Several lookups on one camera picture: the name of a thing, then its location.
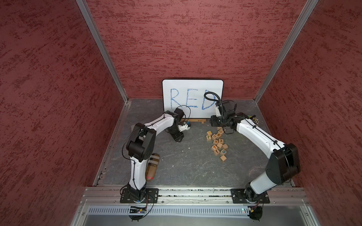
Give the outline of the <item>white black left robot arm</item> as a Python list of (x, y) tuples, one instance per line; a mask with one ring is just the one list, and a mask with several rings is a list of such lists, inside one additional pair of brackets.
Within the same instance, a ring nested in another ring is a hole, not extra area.
[(183, 131), (189, 129), (185, 122), (181, 125), (185, 113), (177, 108), (175, 111), (165, 111), (163, 114), (148, 123), (137, 123), (122, 148), (128, 151), (128, 160), (131, 161), (131, 178), (126, 186), (134, 202), (143, 202), (146, 198), (146, 168), (153, 154), (156, 136), (167, 131), (175, 142), (184, 138)]

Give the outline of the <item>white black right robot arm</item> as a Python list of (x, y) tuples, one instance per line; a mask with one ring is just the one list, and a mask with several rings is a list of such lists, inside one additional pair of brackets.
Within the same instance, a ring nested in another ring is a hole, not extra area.
[(271, 188), (291, 180), (300, 173), (298, 148), (274, 138), (258, 126), (257, 118), (236, 113), (236, 104), (216, 100), (216, 114), (210, 118), (213, 127), (229, 127), (252, 141), (268, 158), (265, 171), (245, 186), (243, 197), (258, 202)]

